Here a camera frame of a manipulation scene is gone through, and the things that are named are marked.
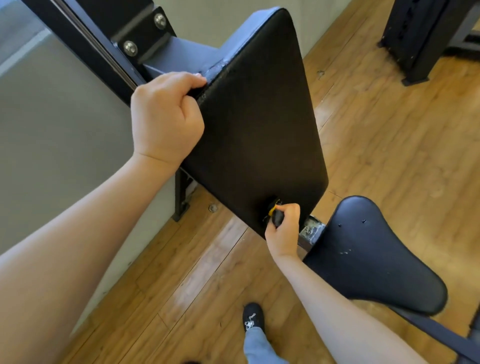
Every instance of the saddle-shaped seat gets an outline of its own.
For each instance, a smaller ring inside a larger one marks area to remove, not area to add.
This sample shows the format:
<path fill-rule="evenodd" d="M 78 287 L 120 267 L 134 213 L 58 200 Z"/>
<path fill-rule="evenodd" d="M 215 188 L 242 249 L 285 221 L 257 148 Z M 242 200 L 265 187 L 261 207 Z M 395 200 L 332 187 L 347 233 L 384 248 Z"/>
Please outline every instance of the saddle-shaped seat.
<path fill-rule="evenodd" d="M 349 299 L 421 315 L 439 313 L 447 301 L 442 279 L 408 250 L 366 197 L 338 204 L 303 262 Z"/>

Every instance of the black sneaker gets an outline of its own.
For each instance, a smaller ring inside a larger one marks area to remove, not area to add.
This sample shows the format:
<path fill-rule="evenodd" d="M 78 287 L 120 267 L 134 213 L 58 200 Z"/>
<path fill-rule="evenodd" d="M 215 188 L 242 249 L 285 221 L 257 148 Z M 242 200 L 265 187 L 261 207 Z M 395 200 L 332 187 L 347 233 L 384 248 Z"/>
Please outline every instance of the black sneaker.
<path fill-rule="evenodd" d="M 264 311 L 258 303 L 250 302 L 243 308 L 243 328 L 261 328 L 265 332 Z"/>

